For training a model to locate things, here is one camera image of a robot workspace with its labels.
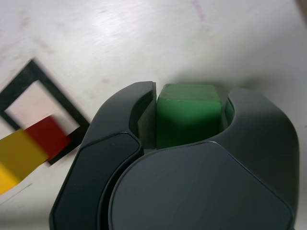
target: yellow block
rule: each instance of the yellow block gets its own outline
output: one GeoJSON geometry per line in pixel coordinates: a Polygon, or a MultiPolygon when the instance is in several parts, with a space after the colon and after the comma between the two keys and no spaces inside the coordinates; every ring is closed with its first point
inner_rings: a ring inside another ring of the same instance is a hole
{"type": "Polygon", "coordinates": [[[13,188],[20,181],[0,162],[0,194],[13,188]]]}
{"type": "Polygon", "coordinates": [[[48,156],[23,130],[0,140],[0,194],[15,186],[48,156]]]}

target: white surface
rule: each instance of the white surface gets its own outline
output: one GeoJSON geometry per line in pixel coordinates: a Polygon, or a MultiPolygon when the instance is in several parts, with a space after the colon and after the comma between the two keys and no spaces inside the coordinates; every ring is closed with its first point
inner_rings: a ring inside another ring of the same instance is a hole
{"type": "MultiPolygon", "coordinates": [[[[1,0],[0,86],[33,57],[88,118],[136,81],[158,91],[167,82],[261,91],[298,132],[296,230],[307,228],[307,31],[294,1],[1,0]]],[[[0,228],[48,229],[71,160],[34,172],[22,183],[30,187],[0,203],[0,228]]]]}

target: scratch mark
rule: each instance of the scratch mark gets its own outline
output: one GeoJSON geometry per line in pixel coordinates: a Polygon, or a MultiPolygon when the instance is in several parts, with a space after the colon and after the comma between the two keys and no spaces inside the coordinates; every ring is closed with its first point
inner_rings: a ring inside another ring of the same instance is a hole
{"type": "Polygon", "coordinates": [[[200,21],[204,22],[206,20],[206,15],[199,0],[193,0],[191,3],[198,14],[200,21]]]}
{"type": "Polygon", "coordinates": [[[10,198],[8,198],[7,200],[3,201],[3,202],[0,204],[0,206],[3,205],[4,203],[8,202],[8,201],[9,201],[10,199],[12,199],[14,196],[16,196],[17,194],[21,193],[24,189],[30,187],[31,185],[33,185],[33,184],[30,183],[29,185],[27,185],[26,187],[24,187],[22,190],[20,190],[18,193],[12,195],[10,198]]]}
{"type": "Polygon", "coordinates": [[[55,53],[55,51],[51,50],[49,48],[49,46],[44,41],[42,41],[40,38],[35,37],[35,38],[33,38],[33,41],[34,41],[34,43],[39,45],[43,50],[45,50],[47,53],[49,53],[49,54],[54,54],[55,53]]]}

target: block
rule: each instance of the block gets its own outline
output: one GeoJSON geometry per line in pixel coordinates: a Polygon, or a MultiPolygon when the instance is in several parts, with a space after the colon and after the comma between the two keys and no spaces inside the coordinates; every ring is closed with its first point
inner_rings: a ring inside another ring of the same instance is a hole
{"type": "Polygon", "coordinates": [[[71,141],[52,116],[44,118],[25,131],[48,154],[48,161],[58,155],[71,141]]]}
{"type": "Polygon", "coordinates": [[[0,194],[18,184],[48,158],[21,129],[1,139],[0,150],[0,194]]]}
{"type": "Polygon", "coordinates": [[[157,101],[157,149],[215,136],[221,111],[221,100],[211,85],[165,85],[157,101]]]}
{"type": "Polygon", "coordinates": [[[13,188],[20,182],[1,162],[0,162],[0,195],[13,188]]]}

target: green cube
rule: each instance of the green cube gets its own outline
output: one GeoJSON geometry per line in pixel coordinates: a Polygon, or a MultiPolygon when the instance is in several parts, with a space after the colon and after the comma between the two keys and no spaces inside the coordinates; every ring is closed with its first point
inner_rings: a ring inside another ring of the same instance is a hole
{"type": "Polygon", "coordinates": [[[157,149],[213,137],[220,131],[221,111],[211,85],[165,85],[157,101],[157,149]]]}

